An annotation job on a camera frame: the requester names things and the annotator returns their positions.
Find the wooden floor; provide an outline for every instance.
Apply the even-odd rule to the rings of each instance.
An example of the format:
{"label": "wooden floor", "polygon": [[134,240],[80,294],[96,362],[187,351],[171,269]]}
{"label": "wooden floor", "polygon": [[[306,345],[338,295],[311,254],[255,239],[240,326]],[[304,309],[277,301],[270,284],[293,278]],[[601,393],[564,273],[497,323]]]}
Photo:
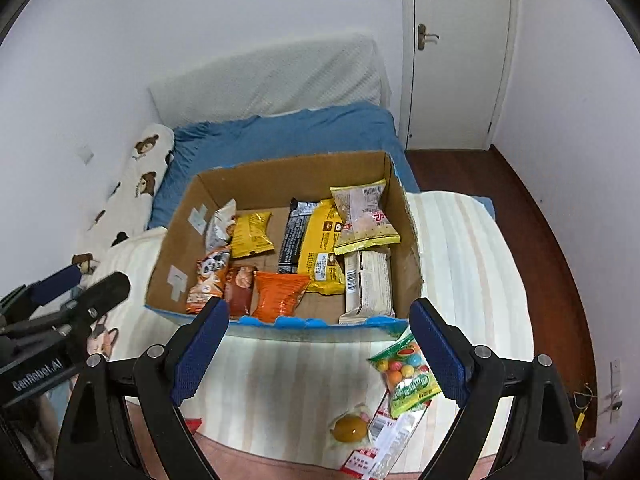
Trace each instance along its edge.
{"label": "wooden floor", "polygon": [[[548,354],[570,394],[596,388],[591,338],[574,279],[551,228],[516,173],[493,146],[481,151],[409,151],[420,189],[487,196],[527,291],[536,353]],[[595,403],[581,437],[595,434]]]}

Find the yellow snack package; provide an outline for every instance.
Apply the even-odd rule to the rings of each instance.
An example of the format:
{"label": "yellow snack package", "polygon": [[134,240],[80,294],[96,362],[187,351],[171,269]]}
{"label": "yellow snack package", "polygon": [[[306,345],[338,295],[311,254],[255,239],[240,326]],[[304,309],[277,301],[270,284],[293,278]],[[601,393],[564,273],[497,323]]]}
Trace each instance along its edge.
{"label": "yellow snack package", "polygon": [[321,200],[311,213],[300,247],[298,274],[309,276],[307,292],[344,293],[344,273],[334,254],[335,241],[342,231],[342,219],[332,199]]}
{"label": "yellow snack package", "polygon": [[236,219],[234,237],[231,240],[231,257],[242,258],[252,254],[264,253],[273,249],[267,238],[267,222],[270,211],[251,213]]}
{"label": "yellow snack package", "polygon": [[383,178],[365,186],[331,188],[335,205],[344,221],[344,228],[334,245],[336,254],[400,243],[398,231],[380,208],[380,196],[385,186]]}

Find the cardboard box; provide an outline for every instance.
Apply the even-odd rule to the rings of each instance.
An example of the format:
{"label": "cardboard box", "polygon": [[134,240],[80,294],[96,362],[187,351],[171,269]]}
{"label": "cardboard box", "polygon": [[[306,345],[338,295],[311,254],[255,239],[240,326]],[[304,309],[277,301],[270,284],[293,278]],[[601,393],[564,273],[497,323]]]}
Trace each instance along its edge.
{"label": "cardboard box", "polygon": [[[293,197],[318,201],[331,198],[331,186],[370,184],[381,178],[387,181],[382,209],[401,237],[401,243],[390,246],[397,319],[379,317],[363,325],[338,325],[338,318],[345,311],[344,295],[306,293],[296,309],[296,317],[280,317],[275,324],[243,317],[232,322],[227,333],[278,340],[332,342],[398,338],[407,327],[409,306],[420,297],[422,279],[414,226],[404,190],[391,159],[384,152],[296,156],[200,173],[191,181],[162,242],[158,262],[149,281],[146,306],[181,324],[193,319],[184,313],[185,302],[189,289],[196,282],[196,261],[205,252],[202,232],[213,213],[230,199],[236,199],[238,214],[272,212],[267,234],[275,250],[236,262],[275,272]],[[254,291],[252,311],[256,303],[257,293]]]}

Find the green candy package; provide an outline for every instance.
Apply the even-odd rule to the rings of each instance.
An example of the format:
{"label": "green candy package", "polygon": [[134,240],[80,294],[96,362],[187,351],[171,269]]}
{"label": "green candy package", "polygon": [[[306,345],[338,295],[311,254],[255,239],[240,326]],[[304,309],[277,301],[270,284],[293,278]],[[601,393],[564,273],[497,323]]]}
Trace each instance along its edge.
{"label": "green candy package", "polygon": [[413,334],[399,339],[368,361],[385,379],[390,394],[389,412],[393,418],[441,391]]}

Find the door frame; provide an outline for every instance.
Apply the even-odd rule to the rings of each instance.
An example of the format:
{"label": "door frame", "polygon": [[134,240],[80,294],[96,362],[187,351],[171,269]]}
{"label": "door frame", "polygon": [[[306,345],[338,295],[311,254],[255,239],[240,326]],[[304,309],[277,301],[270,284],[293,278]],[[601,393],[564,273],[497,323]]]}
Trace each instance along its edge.
{"label": "door frame", "polygon": [[[498,87],[494,113],[491,116],[489,130],[484,140],[484,148],[486,150],[488,150],[489,146],[494,142],[498,119],[500,118],[502,105],[504,104],[509,74],[511,73],[511,63],[513,61],[517,23],[518,0],[510,0],[507,46],[504,54],[502,76],[500,78],[500,86]],[[400,94],[398,137],[405,149],[407,149],[409,143],[409,126],[411,123],[411,106],[414,92],[415,42],[415,0],[402,0],[402,87]]]}

